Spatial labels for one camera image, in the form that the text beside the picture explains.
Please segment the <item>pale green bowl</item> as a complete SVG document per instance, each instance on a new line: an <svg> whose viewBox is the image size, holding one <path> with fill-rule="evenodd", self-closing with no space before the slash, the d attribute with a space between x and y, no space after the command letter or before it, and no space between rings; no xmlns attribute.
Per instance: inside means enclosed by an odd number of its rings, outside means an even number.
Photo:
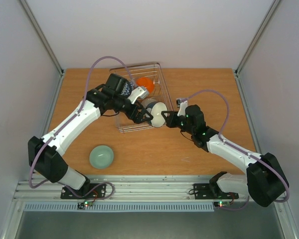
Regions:
<svg viewBox="0 0 299 239"><path fill-rule="evenodd" d="M106 145L95 147L89 155L90 164L96 169L105 169L109 167L113 160L114 152Z"/></svg>

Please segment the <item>steel wire dish rack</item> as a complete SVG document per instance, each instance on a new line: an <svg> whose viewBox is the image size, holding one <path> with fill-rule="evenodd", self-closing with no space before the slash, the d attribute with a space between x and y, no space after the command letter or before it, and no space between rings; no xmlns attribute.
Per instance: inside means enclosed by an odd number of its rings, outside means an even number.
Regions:
<svg viewBox="0 0 299 239"><path fill-rule="evenodd" d="M172 100L167 88L167 84L158 62L139 63L128 65L127 68L117 67L109 70L110 73L115 73L129 79L127 70L130 71L132 77L137 80L141 77L147 77L154 83L154 90L144 99L143 104L146 107L151 102L162 102L166 105L168 111L174 110ZM152 128L148 122L136 124L129 120L124 113L115 116L116 127L121 133L127 133L138 130L145 130Z"/></svg>

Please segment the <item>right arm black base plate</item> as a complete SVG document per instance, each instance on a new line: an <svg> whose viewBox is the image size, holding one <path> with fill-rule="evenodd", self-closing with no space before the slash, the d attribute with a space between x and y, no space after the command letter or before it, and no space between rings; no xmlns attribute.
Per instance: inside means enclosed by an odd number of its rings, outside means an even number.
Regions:
<svg viewBox="0 0 299 239"><path fill-rule="evenodd" d="M239 198L239 195L237 193L230 194L219 192L215 194L210 189L208 183L193 184L192 191L196 200L231 200Z"/></svg>

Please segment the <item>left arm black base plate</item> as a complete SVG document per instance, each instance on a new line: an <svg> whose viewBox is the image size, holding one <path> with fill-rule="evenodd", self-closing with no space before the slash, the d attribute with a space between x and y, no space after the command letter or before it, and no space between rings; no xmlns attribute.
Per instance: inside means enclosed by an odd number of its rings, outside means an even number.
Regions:
<svg viewBox="0 0 299 239"><path fill-rule="evenodd" d="M104 198L106 193L106 184L89 183L83 185L82 188L75 190L69 186L64 186L61 190L61 199L79 200L79 199L93 199Z"/></svg>

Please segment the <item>red blue patterned bowl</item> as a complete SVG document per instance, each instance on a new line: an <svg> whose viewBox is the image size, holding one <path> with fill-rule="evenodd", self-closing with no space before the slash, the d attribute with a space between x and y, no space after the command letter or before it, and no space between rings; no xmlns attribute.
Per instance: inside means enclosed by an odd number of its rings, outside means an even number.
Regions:
<svg viewBox="0 0 299 239"><path fill-rule="evenodd" d="M134 89L134 84L131 81L126 81L120 95L124 98L128 98Z"/></svg>

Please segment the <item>white bowl dark base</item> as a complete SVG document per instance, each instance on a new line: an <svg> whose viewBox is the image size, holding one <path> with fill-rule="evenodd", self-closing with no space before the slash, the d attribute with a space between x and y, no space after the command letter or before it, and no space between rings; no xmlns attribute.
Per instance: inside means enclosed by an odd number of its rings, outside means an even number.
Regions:
<svg viewBox="0 0 299 239"><path fill-rule="evenodd" d="M159 128L165 124L165 119L161 115L161 112L167 111L167 107L163 102L151 102L146 106L146 110L153 116L153 118L148 121L149 125Z"/></svg>

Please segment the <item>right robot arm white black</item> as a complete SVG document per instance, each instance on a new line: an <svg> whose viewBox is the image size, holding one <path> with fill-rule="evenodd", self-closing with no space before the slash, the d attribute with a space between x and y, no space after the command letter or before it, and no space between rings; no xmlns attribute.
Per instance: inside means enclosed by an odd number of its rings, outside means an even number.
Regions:
<svg viewBox="0 0 299 239"><path fill-rule="evenodd" d="M273 154L259 154L231 142L206 125L198 105L187 106L183 113L163 111L161 115L167 127L190 134L196 147L225 159L244 173L243 176L234 176L222 171L213 176L209 187L215 198L237 193L251 197L262 207L289 199L289 183Z"/></svg>

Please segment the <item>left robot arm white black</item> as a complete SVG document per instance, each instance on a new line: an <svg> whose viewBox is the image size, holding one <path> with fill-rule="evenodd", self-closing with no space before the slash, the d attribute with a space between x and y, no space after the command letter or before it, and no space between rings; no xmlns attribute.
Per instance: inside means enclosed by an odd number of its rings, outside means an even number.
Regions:
<svg viewBox="0 0 299 239"><path fill-rule="evenodd" d="M62 156L77 136L108 110L124 113L136 124L151 120L152 115L138 101L148 94L146 87L133 88L130 81L117 74L110 74L106 83L87 91L77 108L60 125L41 138L34 136L28 141L30 188L41 186L32 183L36 171L45 181L59 183L75 197L86 198L93 191L90 180L68 166Z"/></svg>

